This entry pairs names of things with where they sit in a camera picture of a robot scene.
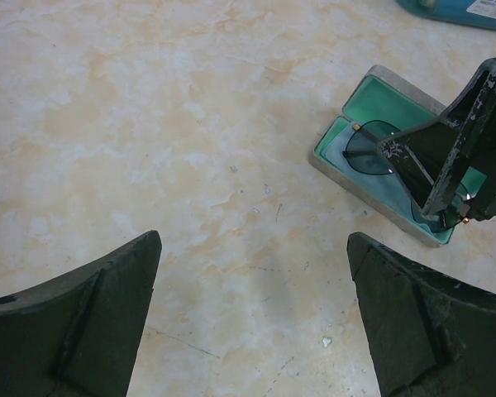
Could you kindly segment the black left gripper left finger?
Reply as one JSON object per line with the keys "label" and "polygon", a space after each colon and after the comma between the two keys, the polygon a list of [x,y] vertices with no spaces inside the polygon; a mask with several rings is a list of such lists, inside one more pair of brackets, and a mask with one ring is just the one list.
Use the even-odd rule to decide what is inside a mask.
{"label": "black left gripper left finger", "polygon": [[115,251],[0,298],[0,396],[125,396],[162,244]]}

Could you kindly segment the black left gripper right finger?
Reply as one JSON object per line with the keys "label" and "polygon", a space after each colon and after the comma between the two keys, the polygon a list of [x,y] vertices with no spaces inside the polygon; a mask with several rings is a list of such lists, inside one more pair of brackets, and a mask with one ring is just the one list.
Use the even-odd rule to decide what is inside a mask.
{"label": "black left gripper right finger", "polygon": [[346,246],[383,396],[496,396],[496,294],[362,232]]}

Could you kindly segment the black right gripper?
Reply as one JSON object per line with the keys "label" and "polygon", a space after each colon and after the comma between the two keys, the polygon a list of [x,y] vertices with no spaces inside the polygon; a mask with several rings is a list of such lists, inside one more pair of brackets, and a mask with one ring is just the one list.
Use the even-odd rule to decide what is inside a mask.
{"label": "black right gripper", "polygon": [[377,146],[422,214],[447,208],[470,168],[485,180],[460,217],[496,216],[496,58],[487,59],[458,97],[429,122],[384,138]]}

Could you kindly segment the black thin-frame glasses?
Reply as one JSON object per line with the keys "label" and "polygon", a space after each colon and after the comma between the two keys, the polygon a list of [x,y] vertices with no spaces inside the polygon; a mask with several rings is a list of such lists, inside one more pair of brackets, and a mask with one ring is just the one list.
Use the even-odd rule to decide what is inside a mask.
{"label": "black thin-frame glasses", "polygon": [[397,127],[388,122],[374,120],[363,125],[355,123],[352,130],[353,133],[341,154],[354,171],[365,176],[368,183],[380,183],[379,192],[387,203],[406,219],[427,226],[432,233],[445,232],[461,222],[458,210],[461,204],[471,198],[469,190],[463,184],[456,189],[454,198],[446,209],[437,214],[423,215],[404,190],[391,166],[377,153],[378,142],[399,132]]}

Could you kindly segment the blue cleaning cloth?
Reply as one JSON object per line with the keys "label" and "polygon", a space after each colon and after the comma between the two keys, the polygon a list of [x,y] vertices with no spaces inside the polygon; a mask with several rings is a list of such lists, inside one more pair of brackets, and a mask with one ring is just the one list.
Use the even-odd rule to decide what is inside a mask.
{"label": "blue cleaning cloth", "polygon": [[428,225],[415,221],[412,202],[396,175],[365,175],[348,165],[341,153],[352,134],[351,123],[337,118],[309,154],[309,163],[422,244],[447,244],[452,230],[434,233]]}

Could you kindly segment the grey glasses case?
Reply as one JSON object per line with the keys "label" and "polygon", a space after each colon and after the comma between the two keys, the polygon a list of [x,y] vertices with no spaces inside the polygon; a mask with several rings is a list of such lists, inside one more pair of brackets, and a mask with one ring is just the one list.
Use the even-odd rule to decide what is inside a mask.
{"label": "grey glasses case", "polygon": [[475,126],[471,111],[478,95],[470,81],[446,107],[390,69],[375,65],[314,147],[309,162],[422,244],[444,246],[460,223],[460,207],[483,193],[486,175],[468,167],[450,207],[422,214],[397,172],[378,154],[377,145],[399,132],[422,130],[416,158],[435,180],[432,167],[445,170],[457,134]]}

